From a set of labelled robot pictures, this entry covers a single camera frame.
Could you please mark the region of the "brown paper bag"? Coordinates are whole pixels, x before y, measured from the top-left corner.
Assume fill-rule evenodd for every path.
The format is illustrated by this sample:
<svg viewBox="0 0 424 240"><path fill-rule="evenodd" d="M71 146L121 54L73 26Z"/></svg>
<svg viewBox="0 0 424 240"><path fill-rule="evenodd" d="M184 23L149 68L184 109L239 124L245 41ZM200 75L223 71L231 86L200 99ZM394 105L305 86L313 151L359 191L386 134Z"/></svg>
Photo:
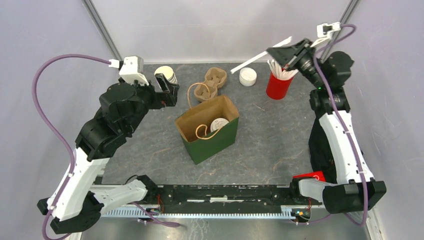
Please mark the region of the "brown paper bag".
<svg viewBox="0 0 424 240"><path fill-rule="evenodd" d="M191 105L191 88L202 84L193 83L187 90L188 110L174 121L182 143L195 165L202 163L236 142L240 114L227 95L220 95L195 106ZM225 118L228 124L210 131L211 122Z"/></svg>

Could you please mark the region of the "single white straw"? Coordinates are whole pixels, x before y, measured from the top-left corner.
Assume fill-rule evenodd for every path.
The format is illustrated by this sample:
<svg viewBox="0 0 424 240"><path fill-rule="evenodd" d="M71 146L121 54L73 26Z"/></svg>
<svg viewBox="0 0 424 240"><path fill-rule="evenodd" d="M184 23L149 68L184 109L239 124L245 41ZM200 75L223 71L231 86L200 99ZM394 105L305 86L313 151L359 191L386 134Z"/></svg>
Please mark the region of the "single white straw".
<svg viewBox="0 0 424 240"><path fill-rule="evenodd" d="M273 46L272 46L272 48L282 47L282 46L284 46L284 45L287 45L287 44L291 43L291 41L292 41L292 36L289 36L288 38L284 39L283 41L281 41L281 42L279 42L279 43L277 43L277 44L273 45ZM268 52L267 52L267 51L263 51L263 52L261 52L261 53L257 54L256 56L254 56L254 57L252 57L252 58L250 58L250 59L246 60L245 62L243 62L243 63L241 63L241 64L237 65L236 67L232 68L232 69L230 70L230 73L231 73L231 74L234 74L235 72L237 72L237 71L241 70L242 68L244 68L244 67L248 66L249 64L251 64L251 63L255 62L256 60L259 60L260 58L264 57L264 56L265 56L265 55L267 55L267 54L268 54Z"/></svg>

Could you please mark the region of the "white cup lid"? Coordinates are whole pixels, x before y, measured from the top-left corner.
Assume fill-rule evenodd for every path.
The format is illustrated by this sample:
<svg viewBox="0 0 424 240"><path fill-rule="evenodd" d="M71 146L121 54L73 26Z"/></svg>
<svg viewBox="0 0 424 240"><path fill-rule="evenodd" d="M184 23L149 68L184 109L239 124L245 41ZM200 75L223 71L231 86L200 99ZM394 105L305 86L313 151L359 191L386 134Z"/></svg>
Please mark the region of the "white cup lid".
<svg viewBox="0 0 424 240"><path fill-rule="evenodd" d="M210 132L212 133L214 131L217 131L228 123L229 121L226 118L223 118L223 117L216 118L210 124L210 127L209 127Z"/></svg>

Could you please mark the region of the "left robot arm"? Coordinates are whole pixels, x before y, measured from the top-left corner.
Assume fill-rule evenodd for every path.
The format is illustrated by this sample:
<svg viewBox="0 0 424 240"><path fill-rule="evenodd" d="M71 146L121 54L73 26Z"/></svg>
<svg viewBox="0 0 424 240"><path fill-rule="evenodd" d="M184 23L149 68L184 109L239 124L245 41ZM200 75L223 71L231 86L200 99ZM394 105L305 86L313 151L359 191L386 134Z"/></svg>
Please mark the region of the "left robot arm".
<svg viewBox="0 0 424 240"><path fill-rule="evenodd" d="M127 83L120 78L99 97L100 108L75 140L74 162L62 179L65 188L37 203L43 215L52 216L55 234L84 232L114 209L133 202L151 204L158 197L157 185L146 175L110 190L91 191L102 168L133 136L148 111L176 105L180 86L160 73L155 78L159 92L150 82Z"/></svg>

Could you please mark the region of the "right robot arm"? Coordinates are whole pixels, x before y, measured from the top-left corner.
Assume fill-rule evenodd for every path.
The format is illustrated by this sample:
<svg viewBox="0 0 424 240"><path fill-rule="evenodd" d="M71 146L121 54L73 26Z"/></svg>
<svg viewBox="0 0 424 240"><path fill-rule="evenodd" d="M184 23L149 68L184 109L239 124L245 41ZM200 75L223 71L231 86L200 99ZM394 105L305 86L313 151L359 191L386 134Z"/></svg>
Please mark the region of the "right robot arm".
<svg viewBox="0 0 424 240"><path fill-rule="evenodd" d="M344 91L354 61L343 51L333 52L326 60L318 59L309 39L270 47L267 53L282 67L299 71L314 86L309 103L315 120L308 148L312 169L322 172L324 180L295 177L289 199L295 204L314 199L330 214L371 210L387 187L384 181L375 179L354 133Z"/></svg>

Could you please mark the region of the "stack of paper cups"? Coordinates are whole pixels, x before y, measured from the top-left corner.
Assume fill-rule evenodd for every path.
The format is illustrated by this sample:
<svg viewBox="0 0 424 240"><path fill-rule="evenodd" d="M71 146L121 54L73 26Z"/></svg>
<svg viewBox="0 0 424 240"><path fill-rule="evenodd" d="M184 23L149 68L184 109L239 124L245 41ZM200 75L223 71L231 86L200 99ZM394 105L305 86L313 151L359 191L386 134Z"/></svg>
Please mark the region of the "stack of paper cups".
<svg viewBox="0 0 424 240"><path fill-rule="evenodd" d="M174 85L178 84L178 80L177 80L177 77L176 77L174 70L168 65L163 65L163 66L158 67L154 71L154 75L156 75L156 74L163 74L165 79L169 83L174 84Z"/></svg>

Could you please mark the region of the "red straw holder cup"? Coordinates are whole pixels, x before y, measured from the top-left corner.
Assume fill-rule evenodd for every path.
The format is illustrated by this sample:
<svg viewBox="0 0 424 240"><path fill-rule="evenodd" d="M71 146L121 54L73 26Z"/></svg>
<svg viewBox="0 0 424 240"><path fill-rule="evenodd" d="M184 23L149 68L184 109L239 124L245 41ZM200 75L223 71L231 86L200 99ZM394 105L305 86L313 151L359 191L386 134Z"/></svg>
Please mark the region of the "red straw holder cup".
<svg viewBox="0 0 424 240"><path fill-rule="evenodd" d="M266 87L267 96L273 100L283 99L286 96L293 79L294 77L287 80L280 80L276 78L273 73L270 73Z"/></svg>

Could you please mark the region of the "stack of white lids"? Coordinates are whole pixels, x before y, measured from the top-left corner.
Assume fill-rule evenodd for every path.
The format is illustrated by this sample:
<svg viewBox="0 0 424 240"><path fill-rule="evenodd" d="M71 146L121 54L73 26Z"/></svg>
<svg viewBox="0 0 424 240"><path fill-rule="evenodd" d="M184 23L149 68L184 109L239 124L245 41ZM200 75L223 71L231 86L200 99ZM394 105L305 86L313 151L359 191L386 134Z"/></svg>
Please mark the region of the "stack of white lids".
<svg viewBox="0 0 424 240"><path fill-rule="evenodd" d="M239 71L239 82L245 87L251 87L256 83L257 72L250 68L244 67Z"/></svg>

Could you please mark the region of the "cardboard cup carrier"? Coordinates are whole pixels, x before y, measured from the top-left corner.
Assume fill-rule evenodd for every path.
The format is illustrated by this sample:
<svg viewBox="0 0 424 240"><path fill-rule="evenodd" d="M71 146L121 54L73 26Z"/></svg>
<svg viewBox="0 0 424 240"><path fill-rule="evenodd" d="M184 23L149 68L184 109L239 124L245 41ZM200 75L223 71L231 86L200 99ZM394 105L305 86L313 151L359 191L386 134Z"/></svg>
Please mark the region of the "cardboard cup carrier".
<svg viewBox="0 0 424 240"><path fill-rule="evenodd" d="M194 97L204 102L215 98L228 78L227 72L218 67L211 67L204 76L204 81L194 89Z"/></svg>

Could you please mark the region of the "red card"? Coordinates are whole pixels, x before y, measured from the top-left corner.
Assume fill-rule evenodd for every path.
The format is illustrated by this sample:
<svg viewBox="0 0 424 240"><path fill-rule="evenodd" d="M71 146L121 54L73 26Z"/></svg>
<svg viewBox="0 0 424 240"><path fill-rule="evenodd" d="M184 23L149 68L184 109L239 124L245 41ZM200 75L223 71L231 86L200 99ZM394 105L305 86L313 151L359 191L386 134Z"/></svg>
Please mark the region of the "red card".
<svg viewBox="0 0 424 240"><path fill-rule="evenodd" d="M314 179L316 179L318 181L326 182L326 178L325 178L324 173L322 171L314 171L314 172L309 172L309 173L298 174L298 175L294 175L292 178L293 179L310 179L310 178L314 178Z"/></svg>

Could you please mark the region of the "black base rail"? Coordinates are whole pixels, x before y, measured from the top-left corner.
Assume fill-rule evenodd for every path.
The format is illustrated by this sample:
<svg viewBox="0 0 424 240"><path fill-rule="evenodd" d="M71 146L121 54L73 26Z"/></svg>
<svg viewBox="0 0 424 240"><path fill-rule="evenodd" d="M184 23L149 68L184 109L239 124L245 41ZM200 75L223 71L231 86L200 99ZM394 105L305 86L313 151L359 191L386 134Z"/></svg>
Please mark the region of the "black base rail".
<svg viewBox="0 0 424 240"><path fill-rule="evenodd" d="M277 214L281 207L307 209L317 200L296 195L287 185L172 185L158 186L138 201L160 206L165 214Z"/></svg>

